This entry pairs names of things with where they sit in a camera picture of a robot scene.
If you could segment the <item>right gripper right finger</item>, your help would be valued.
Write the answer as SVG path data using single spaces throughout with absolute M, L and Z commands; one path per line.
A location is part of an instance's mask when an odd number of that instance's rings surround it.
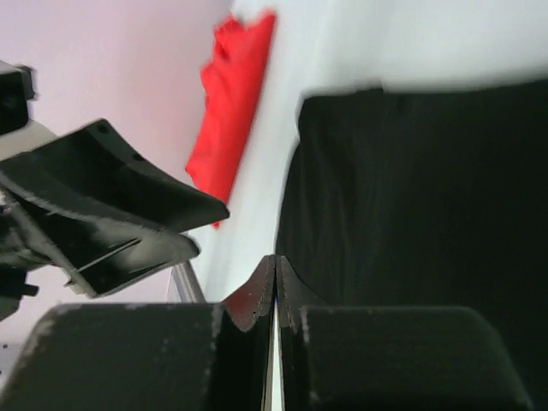
M 500 334 L 467 307 L 334 307 L 276 259 L 286 410 L 530 410 Z

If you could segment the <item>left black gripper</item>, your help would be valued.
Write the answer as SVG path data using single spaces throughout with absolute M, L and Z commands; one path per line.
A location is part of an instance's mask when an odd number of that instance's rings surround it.
M 229 215 L 221 200 L 146 160 L 105 119 L 64 136 L 31 122 L 2 137 L 1 193 L 3 317 L 38 293 L 26 283 L 29 271 L 53 265 L 84 294 L 112 295 L 198 255 L 193 240 L 170 231 Z M 26 202 L 63 216 L 25 212 Z

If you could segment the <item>black tank top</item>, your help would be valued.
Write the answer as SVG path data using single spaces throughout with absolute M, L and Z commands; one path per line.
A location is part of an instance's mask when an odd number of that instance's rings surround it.
M 547 407 L 547 83 L 306 98 L 276 252 L 331 304 L 465 306 Z

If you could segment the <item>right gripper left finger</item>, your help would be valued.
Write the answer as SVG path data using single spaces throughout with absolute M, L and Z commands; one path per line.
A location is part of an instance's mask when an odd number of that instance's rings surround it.
M 4 410 L 267 410 L 275 259 L 224 301 L 68 304 L 34 326 Z

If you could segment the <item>red tank top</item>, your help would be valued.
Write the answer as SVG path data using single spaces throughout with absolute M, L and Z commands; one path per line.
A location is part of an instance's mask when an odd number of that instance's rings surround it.
M 224 204 L 253 126 L 276 23 L 269 9 L 254 21 L 228 15 L 214 27 L 211 57 L 200 70 L 205 113 L 185 171 Z

